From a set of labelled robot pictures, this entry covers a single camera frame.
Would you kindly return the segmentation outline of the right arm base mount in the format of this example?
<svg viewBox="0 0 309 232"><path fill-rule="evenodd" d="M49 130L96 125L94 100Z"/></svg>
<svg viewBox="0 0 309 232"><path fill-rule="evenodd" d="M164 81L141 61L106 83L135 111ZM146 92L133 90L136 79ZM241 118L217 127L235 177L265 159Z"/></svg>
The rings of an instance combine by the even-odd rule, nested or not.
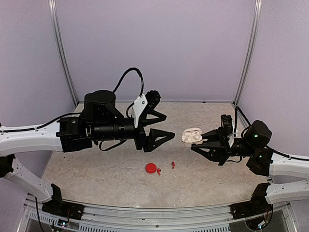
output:
<svg viewBox="0 0 309 232"><path fill-rule="evenodd" d="M230 206L233 219L252 217L272 210L272 205L259 201L246 201L235 203Z"/></svg>

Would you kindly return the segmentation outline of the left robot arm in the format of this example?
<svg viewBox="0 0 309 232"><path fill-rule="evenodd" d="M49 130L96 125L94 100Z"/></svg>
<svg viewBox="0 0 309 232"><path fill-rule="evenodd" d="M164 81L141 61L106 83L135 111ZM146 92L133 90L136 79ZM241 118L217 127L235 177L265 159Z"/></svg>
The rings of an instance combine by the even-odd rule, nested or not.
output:
<svg viewBox="0 0 309 232"><path fill-rule="evenodd" d="M0 128L0 175L24 187L40 202L48 204L57 215L67 211L61 190L47 184L23 168L15 155L33 151L76 152L101 146L105 141L122 145L133 140L136 149L151 152L174 138L173 132L144 128L166 119L155 110L160 102L157 91L151 90L133 102L132 116L123 115L116 108L116 95L109 90L88 93L80 113L68 113L43 125L29 128Z"/></svg>

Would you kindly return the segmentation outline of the white earbud charging case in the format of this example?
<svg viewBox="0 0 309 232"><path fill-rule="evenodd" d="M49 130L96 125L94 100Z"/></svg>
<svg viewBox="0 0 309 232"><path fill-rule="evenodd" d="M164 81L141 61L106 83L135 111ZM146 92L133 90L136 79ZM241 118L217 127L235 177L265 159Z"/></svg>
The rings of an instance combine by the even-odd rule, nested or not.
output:
<svg viewBox="0 0 309 232"><path fill-rule="evenodd" d="M203 143L202 130L200 128L185 129L182 133L181 140L187 147L190 147L192 144L201 144Z"/></svg>

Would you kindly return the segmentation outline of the red round charging case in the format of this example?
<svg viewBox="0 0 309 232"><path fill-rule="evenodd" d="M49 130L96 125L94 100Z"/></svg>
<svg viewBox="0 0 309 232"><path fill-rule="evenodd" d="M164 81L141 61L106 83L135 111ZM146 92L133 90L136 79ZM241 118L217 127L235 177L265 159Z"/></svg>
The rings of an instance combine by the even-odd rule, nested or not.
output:
<svg viewBox="0 0 309 232"><path fill-rule="evenodd" d="M147 173L153 174L153 173L156 172L157 166L154 163L148 163L145 166L145 170L146 170Z"/></svg>

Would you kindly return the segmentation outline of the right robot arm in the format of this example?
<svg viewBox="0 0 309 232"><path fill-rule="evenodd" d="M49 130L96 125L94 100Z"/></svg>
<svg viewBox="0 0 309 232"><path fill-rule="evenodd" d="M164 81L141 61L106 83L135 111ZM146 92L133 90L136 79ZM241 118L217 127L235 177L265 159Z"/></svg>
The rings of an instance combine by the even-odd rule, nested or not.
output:
<svg viewBox="0 0 309 232"><path fill-rule="evenodd" d="M307 200L309 198L309 160L292 156L268 147L272 132L260 120L254 121L236 137L231 123L222 123L216 129L201 135L201 143L193 143L191 150L210 161L224 165L230 157L248 157L247 167L256 175L298 177L290 183L259 184L247 202L247 211L256 215L275 203Z"/></svg>

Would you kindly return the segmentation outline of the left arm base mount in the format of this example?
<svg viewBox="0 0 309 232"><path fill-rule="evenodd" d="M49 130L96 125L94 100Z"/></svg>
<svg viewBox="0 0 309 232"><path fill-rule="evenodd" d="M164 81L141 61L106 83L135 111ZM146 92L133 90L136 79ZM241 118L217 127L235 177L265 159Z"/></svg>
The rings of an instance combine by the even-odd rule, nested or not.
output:
<svg viewBox="0 0 309 232"><path fill-rule="evenodd" d="M42 211L68 219L81 220L84 205L66 201L49 201L42 204Z"/></svg>

